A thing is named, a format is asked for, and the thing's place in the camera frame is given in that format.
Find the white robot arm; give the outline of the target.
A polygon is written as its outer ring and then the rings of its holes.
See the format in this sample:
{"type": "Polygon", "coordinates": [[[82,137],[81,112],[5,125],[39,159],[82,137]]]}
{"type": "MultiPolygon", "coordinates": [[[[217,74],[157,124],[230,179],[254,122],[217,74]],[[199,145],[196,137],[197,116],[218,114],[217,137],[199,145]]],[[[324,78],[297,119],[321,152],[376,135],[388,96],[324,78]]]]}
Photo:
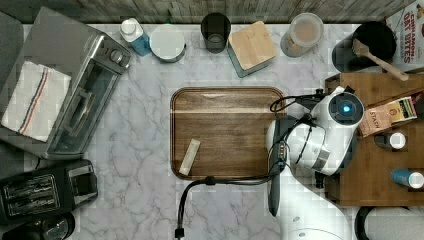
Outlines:
{"type": "Polygon", "coordinates": [[[292,169],[304,167],[327,177],[347,168],[364,106],[351,88],[341,86],[329,94],[318,89],[291,99],[308,112],[299,119],[290,115],[277,118],[266,135],[273,175],[268,184],[268,207],[279,223],[281,240],[352,240],[343,212],[300,183],[292,169]]]}

